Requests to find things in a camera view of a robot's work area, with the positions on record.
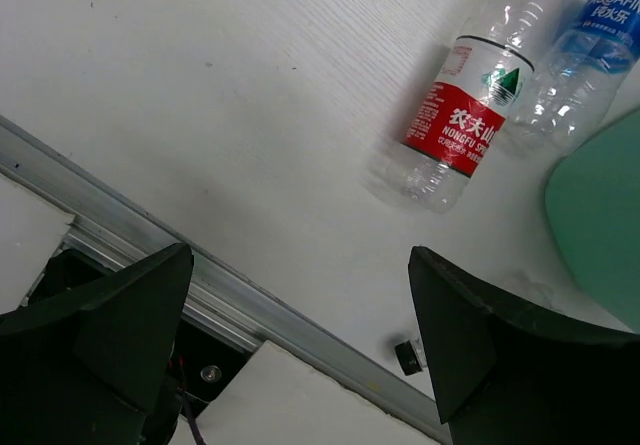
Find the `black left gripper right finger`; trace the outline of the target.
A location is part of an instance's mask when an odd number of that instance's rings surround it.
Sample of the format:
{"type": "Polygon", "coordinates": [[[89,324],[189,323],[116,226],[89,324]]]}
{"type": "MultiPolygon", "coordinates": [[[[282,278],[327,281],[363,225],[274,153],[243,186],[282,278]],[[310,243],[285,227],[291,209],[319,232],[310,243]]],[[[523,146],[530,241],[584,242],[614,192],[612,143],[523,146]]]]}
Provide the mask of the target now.
{"type": "Polygon", "coordinates": [[[456,444],[635,444],[639,338],[511,294],[425,248],[409,280],[456,444]]]}

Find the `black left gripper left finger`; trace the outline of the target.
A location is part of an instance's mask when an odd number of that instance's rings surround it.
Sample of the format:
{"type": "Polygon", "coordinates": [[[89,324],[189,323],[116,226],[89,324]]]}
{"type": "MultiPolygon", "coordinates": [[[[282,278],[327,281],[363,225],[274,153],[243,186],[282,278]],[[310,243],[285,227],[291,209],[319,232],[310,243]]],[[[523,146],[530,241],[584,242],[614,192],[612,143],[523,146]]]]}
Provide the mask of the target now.
{"type": "Polygon", "coordinates": [[[193,265],[173,244],[3,314],[2,443],[169,443],[182,405],[167,368],[193,265]]]}

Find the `blue label clear bottle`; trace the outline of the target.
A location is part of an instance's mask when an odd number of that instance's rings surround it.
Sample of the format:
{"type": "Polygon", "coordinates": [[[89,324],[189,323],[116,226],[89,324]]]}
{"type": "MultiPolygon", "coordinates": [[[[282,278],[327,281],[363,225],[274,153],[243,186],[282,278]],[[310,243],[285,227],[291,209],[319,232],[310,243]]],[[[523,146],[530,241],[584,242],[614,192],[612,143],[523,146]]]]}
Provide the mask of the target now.
{"type": "Polygon", "coordinates": [[[639,0],[586,0],[541,62],[502,131],[510,153],[567,155],[596,134],[639,61],[639,0]]]}

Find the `red label clear bottle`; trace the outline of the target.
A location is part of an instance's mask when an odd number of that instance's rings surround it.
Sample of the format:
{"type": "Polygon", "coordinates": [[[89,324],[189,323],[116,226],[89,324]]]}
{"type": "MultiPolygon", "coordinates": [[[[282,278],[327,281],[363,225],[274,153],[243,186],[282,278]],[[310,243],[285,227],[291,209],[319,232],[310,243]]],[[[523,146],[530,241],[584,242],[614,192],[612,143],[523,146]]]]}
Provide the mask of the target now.
{"type": "Polygon", "coordinates": [[[411,122],[373,163],[376,185],[436,213],[449,211],[533,76],[546,17],[534,0],[476,12],[411,122]]]}

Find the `green plastic bin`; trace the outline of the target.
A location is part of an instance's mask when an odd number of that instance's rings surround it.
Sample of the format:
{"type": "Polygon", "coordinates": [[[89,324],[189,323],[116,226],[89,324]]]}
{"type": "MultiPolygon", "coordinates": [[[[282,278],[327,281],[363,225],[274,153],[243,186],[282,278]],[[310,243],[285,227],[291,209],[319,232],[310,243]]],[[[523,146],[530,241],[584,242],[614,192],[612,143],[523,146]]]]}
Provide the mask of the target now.
{"type": "Polygon", "coordinates": [[[577,286],[639,331],[639,112],[560,161],[545,188],[560,255],[577,286]]]}

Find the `aluminium table rail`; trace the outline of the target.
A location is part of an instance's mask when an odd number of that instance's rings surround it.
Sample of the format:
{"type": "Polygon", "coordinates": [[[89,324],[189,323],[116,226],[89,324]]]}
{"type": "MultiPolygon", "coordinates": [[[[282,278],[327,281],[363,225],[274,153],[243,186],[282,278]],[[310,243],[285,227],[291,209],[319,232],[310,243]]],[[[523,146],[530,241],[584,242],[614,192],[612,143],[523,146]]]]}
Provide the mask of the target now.
{"type": "MultiPolygon", "coordinates": [[[[103,267],[124,268],[182,236],[8,119],[1,172],[72,215],[62,243],[103,267]]],[[[197,245],[185,313],[247,351],[269,340],[391,416],[442,443],[452,441],[433,399],[416,390],[197,245]]]]}

